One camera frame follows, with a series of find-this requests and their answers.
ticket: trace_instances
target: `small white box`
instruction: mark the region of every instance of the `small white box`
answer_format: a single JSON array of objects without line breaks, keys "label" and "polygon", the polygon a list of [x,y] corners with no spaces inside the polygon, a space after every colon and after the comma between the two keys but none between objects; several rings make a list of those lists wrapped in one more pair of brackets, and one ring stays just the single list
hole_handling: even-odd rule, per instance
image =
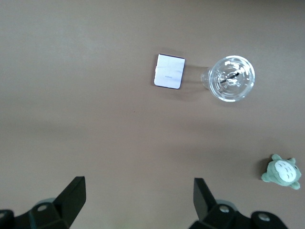
[{"label": "small white box", "polygon": [[154,84],[160,87],[179,89],[185,59],[159,54]]}]

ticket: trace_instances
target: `white card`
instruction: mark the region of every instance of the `white card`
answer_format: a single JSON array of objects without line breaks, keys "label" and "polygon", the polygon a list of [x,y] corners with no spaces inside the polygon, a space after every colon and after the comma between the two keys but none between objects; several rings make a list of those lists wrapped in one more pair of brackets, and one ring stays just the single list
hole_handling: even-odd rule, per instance
[{"label": "white card", "polygon": [[154,84],[160,87],[179,89],[185,59],[159,54]]}]

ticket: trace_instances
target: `glass cup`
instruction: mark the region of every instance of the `glass cup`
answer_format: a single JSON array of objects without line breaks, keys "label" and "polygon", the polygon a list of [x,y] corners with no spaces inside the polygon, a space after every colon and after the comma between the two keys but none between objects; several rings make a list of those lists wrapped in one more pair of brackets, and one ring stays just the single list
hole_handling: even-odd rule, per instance
[{"label": "glass cup", "polygon": [[203,85],[218,99],[236,102],[248,95],[255,82],[253,66],[244,57],[227,56],[202,75]]}]

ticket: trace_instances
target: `screw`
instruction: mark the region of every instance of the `screw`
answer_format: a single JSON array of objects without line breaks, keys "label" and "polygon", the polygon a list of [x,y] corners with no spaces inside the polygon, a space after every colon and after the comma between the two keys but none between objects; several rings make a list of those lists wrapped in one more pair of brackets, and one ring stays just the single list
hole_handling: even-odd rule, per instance
[{"label": "screw", "polygon": [[267,216],[265,213],[259,213],[259,214],[258,214],[258,217],[259,217],[259,219],[261,219],[262,221],[266,221],[266,222],[269,222],[269,221],[270,221],[269,216]]},{"label": "screw", "polygon": [[223,212],[223,213],[228,213],[230,210],[229,210],[229,208],[227,207],[227,206],[225,206],[225,205],[221,205],[220,207],[219,207],[219,209]]},{"label": "screw", "polygon": [[37,208],[38,211],[44,211],[45,209],[47,209],[47,205],[41,205]]}]

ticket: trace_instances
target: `plush toy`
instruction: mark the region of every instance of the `plush toy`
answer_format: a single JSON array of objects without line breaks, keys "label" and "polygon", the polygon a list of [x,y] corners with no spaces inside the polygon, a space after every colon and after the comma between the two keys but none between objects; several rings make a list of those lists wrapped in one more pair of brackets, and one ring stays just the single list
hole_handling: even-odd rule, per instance
[{"label": "plush toy", "polygon": [[268,164],[267,172],[262,175],[264,182],[275,182],[281,186],[290,186],[299,189],[297,182],[301,177],[299,168],[295,165],[295,159],[282,159],[279,155],[272,155],[272,162]]}]

